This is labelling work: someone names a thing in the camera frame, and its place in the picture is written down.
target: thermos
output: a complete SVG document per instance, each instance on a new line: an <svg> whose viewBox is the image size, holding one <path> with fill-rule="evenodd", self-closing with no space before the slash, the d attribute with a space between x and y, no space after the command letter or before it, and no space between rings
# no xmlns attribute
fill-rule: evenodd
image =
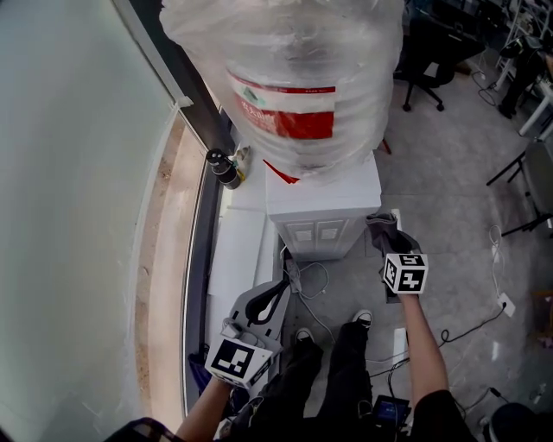
<svg viewBox="0 0 553 442"><path fill-rule="evenodd" d="M221 149L211 149L207 152L206 160L219 182L225 185L227 189L232 190L240 186L241 179L234 164Z"/></svg>

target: black sneaker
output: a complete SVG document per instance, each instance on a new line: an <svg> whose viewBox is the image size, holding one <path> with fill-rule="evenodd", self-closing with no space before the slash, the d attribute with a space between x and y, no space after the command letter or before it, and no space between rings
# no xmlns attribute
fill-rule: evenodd
<svg viewBox="0 0 553 442"><path fill-rule="evenodd" d="M371 329L372 325L372 313L370 310L359 310L353 316L352 322L359 322L366 328L367 331Z"/></svg>
<svg viewBox="0 0 553 442"><path fill-rule="evenodd" d="M296 332L296 344L305 341L311 341L312 343L315 343L313 333L308 328L303 327Z"/></svg>
<svg viewBox="0 0 553 442"><path fill-rule="evenodd" d="M498 106L498 111L499 111L499 113L500 113L503 117L509 118L509 119L512 118L512 115L513 115L513 113L514 113L512 110L507 109L507 108L506 108L504 105L502 105L502 104L500 104L500 105Z"/></svg>

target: gray floor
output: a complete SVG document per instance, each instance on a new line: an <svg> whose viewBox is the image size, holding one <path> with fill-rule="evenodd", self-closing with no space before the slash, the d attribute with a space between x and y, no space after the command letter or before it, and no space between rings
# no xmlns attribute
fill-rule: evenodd
<svg viewBox="0 0 553 442"><path fill-rule="evenodd" d="M517 156L527 142L517 129L525 110L512 121L503 118L477 94L470 77L457 76L437 90L446 110L438 112L422 92L413 95L411 113L401 109L406 84L396 83L386 139L393 155L376 152L382 183L382 210L399 209L403 229L429 254L430 274L421 296L430 326L439 340L443 329L451 336L491 317L499 307L492 280L492 245L488 231L498 224L504 231L531 220L519 176L510 185L506 177L491 187L486 181ZM530 103L529 109L536 105ZM486 388L497 388L510 401L520 401L537 411L553 406L553 350L544 350L532 337L531 292L551 288L553 240L547 225L532 233L519 232L501 245L505 257L502 291L516 303L513 318L498 320L443 347L452 393L469 405ZM330 283L325 294L310 301L320 319L334 334L360 308L374 314L366 357L392 354L394 329L404 326L400 305L386 305L378 278L382 263L366 237L353 246L346 259L324 262ZM317 267L302 277L304 291L313 293L324 274ZM294 298L290 303L284 337L308 326L325 349L323 369L317 377L305 415L315 415L324 397L327 365L332 348L328 334ZM367 363L371 373L390 368L389 363ZM386 376L372 379L373 394L388 395ZM531 395L546 384L537 405ZM398 397L410 397L409 369L393 376ZM467 416L475 432L480 417L501 405L492 395Z"/></svg>

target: black pants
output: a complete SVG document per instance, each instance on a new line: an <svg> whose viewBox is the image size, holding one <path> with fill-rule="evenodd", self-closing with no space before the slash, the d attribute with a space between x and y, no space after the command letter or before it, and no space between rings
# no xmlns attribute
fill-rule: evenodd
<svg viewBox="0 0 553 442"><path fill-rule="evenodd" d="M367 331L359 323L344 324L330 357L327 392L319 418L358 420L372 411L371 380L365 369ZM322 349L311 341L294 347L286 370L261 393L263 400L251 425L301 420L311 386L321 369Z"/></svg>
<svg viewBox="0 0 553 442"><path fill-rule="evenodd" d="M520 54L517 62L517 74L501 102L501 106L506 112L514 113L518 98L543 72L543 69L544 63L536 51L526 49Z"/></svg>

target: table leg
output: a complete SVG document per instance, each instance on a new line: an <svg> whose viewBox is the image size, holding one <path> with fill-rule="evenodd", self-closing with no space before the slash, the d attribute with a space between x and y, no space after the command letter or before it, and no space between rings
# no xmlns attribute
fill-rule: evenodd
<svg viewBox="0 0 553 442"><path fill-rule="evenodd" d="M505 83L505 79L507 78L507 74L509 73L509 67L511 67L511 65L512 65L512 59L507 60L507 62L505 63L505 67L501 72L501 75L499 75L499 78L495 82L495 86L493 87L493 89L495 89L496 91L501 89L501 86L503 85L503 83Z"/></svg>
<svg viewBox="0 0 553 442"><path fill-rule="evenodd" d="M524 123L524 126L518 131L518 134L523 136L526 132L528 132L528 129L536 122L536 120L539 118L540 115L543 114L543 111L547 109L547 106L550 104L550 98L549 96L543 97L542 102L539 104L536 110L534 110L534 113L528 118L528 121Z"/></svg>
<svg viewBox="0 0 553 442"><path fill-rule="evenodd" d="M549 126L547 126L547 129L544 130L541 134L539 134L538 140L545 141L545 139L551 135L551 132L553 132L553 122L550 123Z"/></svg>

